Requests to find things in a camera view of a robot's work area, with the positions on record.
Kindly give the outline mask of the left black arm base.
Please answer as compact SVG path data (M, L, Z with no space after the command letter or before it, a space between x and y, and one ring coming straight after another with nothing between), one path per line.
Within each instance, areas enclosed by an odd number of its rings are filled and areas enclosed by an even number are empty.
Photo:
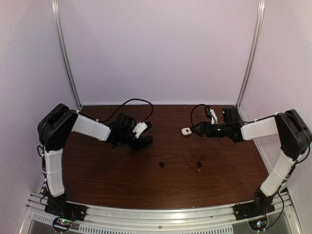
M44 211L48 214L64 217L72 221L84 221L86 206L67 202L66 193L53 196L48 185L45 185L44 195L47 203Z

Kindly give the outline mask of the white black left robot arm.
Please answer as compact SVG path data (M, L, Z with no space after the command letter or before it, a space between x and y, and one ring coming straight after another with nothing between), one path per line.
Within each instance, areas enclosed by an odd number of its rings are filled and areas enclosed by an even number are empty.
M59 216L70 212L70 205L60 197L66 193L63 181L63 154L75 135L110 144L127 145L138 151L148 147L153 137L146 135L152 127L149 121L136 122L132 116L118 114L116 120L104 124L63 103L57 104L38 124L39 144L43 156L43 171L47 190L53 199L51 208Z

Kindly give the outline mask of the white earbud charging case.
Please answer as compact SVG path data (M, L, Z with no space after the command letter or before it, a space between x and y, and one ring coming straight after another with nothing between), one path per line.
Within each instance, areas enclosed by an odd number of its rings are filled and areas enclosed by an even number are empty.
M192 134L192 130L189 127L185 127L181 129L181 133L183 136L189 136Z

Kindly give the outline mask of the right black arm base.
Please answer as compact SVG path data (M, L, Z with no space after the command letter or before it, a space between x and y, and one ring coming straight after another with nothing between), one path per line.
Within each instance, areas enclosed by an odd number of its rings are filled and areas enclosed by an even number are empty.
M258 187L254 193L253 201L237 203L232 206L236 220L249 219L275 211L273 198L276 194L277 192L271 196L266 196Z

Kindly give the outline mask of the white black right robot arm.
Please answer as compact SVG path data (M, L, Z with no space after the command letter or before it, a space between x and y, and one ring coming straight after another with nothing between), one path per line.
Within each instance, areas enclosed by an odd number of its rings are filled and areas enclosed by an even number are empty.
M270 116L243 121L234 106L222 108L222 122L214 110L204 105L208 121L191 122L191 131L200 137L229 138L233 143L253 141L256 146L272 141L276 156L268 177L258 187L250 211L262 214L269 206L268 200L278 193L289 180L296 165L302 163L311 151L312 132L295 109L277 112Z

